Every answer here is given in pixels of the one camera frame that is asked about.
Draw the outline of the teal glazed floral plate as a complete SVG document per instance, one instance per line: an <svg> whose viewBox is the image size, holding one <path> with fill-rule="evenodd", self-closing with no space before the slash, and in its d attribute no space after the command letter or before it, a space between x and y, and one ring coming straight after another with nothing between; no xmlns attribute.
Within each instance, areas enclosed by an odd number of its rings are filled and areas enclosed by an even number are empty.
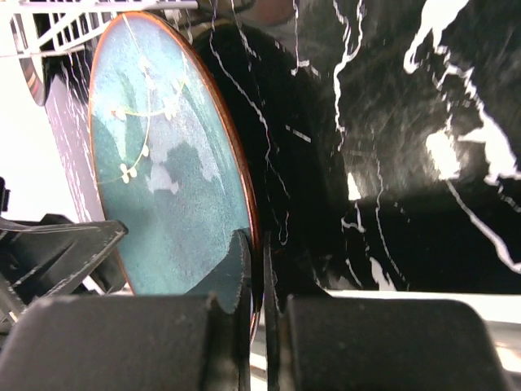
<svg viewBox="0 0 521 391"><path fill-rule="evenodd" d="M104 215L128 230L117 252L137 295L243 298L260 229L232 117L190 43L161 18L131 11L100 38L90 78L92 161Z"/></svg>

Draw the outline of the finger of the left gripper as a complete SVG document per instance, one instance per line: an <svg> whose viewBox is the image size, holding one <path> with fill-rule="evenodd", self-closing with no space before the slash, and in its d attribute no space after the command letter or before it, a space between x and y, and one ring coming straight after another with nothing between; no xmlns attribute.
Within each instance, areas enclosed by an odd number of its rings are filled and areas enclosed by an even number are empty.
<svg viewBox="0 0 521 391"><path fill-rule="evenodd" d="M74 291L128 234L119 221L24 225L1 220L1 308Z"/></svg>

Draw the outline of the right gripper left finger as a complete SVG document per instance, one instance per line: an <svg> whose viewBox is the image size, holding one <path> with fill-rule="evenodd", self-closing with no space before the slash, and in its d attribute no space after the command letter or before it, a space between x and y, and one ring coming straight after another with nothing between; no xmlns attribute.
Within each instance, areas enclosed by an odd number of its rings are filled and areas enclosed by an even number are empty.
<svg viewBox="0 0 521 391"><path fill-rule="evenodd" d="M250 260L236 231L207 277L236 288L232 312L214 292L36 301L2 348L2 389L249 389Z"/></svg>

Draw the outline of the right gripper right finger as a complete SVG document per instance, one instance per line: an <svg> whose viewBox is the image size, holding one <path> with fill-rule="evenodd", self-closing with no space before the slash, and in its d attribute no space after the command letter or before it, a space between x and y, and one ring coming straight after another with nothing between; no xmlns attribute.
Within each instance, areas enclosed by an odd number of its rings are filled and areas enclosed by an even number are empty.
<svg viewBox="0 0 521 391"><path fill-rule="evenodd" d="M263 243L270 390L514 390L490 326L463 301L332 297Z"/></svg>

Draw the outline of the white wire dish rack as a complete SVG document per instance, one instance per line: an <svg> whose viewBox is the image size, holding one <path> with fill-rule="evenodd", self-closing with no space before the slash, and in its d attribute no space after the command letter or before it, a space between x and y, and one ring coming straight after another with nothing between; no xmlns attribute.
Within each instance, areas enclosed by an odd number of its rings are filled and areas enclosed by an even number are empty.
<svg viewBox="0 0 521 391"><path fill-rule="evenodd" d="M1 17L14 29L14 57L37 58L82 50L118 14L194 10L196 1L2 1Z"/></svg>

